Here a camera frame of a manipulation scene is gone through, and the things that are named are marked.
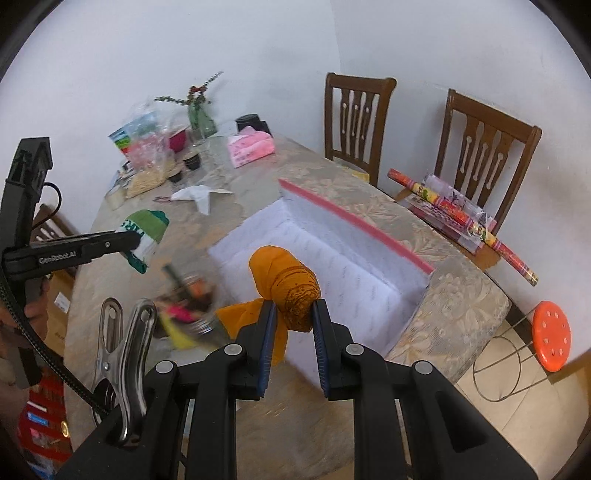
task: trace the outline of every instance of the snack package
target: snack package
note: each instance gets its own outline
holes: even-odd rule
[[[168,137],[163,132],[151,103],[136,107],[129,116],[129,121],[110,134],[109,138],[127,157],[135,172],[124,184],[127,198],[164,183]]]
[[[486,227],[488,231],[496,225],[496,221],[493,217],[489,216],[482,208],[467,199],[465,195],[458,192],[451,185],[435,175],[431,174],[425,176],[423,185],[449,200],[453,206],[467,213],[473,220]],[[415,194],[406,197],[401,204],[433,228],[457,242],[473,255],[484,245],[484,242],[479,238],[473,235],[468,235],[466,229],[444,211],[431,205],[429,202]]]

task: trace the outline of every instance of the pink edge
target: pink edge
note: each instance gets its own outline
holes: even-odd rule
[[[398,240],[391,237],[387,233],[382,232],[379,228],[376,228],[373,225],[370,225],[368,222],[366,222],[362,218],[358,217],[357,215],[354,215],[353,213],[348,212],[344,208],[339,207],[338,205],[335,205],[334,203],[316,195],[315,193],[309,192],[308,190],[304,190],[303,188],[298,187],[297,185],[293,184],[292,182],[290,182],[288,180],[279,179],[279,185],[282,188],[288,190],[289,192],[295,193],[297,196],[305,198],[306,200],[309,200],[310,202],[314,203],[315,205],[318,205],[319,207],[322,207],[330,212],[333,212],[335,215],[338,215],[340,218],[349,222],[351,225],[354,225],[355,227],[363,230],[365,233],[372,236],[373,238],[375,238],[379,242],[382,242],[390,250],[393,250],[401,257],[404,257],[407,260],[411,261],[416,267],[420,268],[426,274],[430,275],[435,270],[431,265],[429,265],[427,262],[422,260],[414,252],[411,252],[408,248],[406,248]]]

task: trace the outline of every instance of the pink item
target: pink item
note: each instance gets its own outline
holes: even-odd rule
[[[191,316],[191,312],[178,305],[171,305],[167,308],[167,313],[175,320],[183,323],[193,323],[195,319]]]
[[[253,127],[242,129],[238,135],[228,138],[230,160],[234,168],[275,153],[273,137],[266,132],[258,132]]]

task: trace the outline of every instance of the white foam box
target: white foam box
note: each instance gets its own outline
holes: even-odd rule
[[[280,180],[281,198],[216,245],[228,292],[238,302],[258,294],[248,267],[260,247],[289,250],[320,284],[330,318],[381,355],[398,342],[423,300],[433,268],[391,236],[314,193]],[[314,337],[289,332],[287,360],[320,385]]]

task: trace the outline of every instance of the glass vase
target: glass vase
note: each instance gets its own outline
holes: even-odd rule
[[[206,112],[203,103],[191,103],[188,110],[189,122],[195,134],[207,138],[217,133],[216,124]]]

